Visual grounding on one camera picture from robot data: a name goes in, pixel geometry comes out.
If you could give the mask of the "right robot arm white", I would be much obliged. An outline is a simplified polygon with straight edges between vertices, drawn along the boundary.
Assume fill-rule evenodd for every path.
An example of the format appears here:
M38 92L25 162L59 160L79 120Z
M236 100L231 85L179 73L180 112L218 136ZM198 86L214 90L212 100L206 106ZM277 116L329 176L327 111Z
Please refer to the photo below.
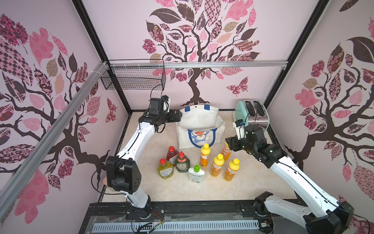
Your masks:
M230 150L246 151L280 176L305 202L301 206L270 192L255 198L254 210L260 216L280 215L304 227L310 234L342 234L350 225L354 209L321 189L276 144L268 144L262 127L247 126L238 135L226 138Z

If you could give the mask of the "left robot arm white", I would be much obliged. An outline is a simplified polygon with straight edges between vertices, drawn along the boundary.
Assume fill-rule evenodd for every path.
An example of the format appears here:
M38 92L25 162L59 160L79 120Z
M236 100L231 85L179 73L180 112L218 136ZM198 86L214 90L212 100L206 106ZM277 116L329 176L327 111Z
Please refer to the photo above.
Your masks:
M180 110L161 112L152 115L149 110L138 119L138 127L130 141L114 157L106 160L106 186L126 196L131 206L144 209L150 197L140 187L142 175L138 161L145 146L161 125L180 122L183 114Z

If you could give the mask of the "white canvas shopping bag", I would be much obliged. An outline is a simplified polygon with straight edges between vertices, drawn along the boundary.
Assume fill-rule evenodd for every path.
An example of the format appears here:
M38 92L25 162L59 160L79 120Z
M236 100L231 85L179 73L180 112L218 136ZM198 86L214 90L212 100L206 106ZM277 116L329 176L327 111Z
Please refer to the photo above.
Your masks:
M181 120L176 124L178 148L210 147L222 142L226 122L219 116L219 108L208 104L187 106L180 110Z

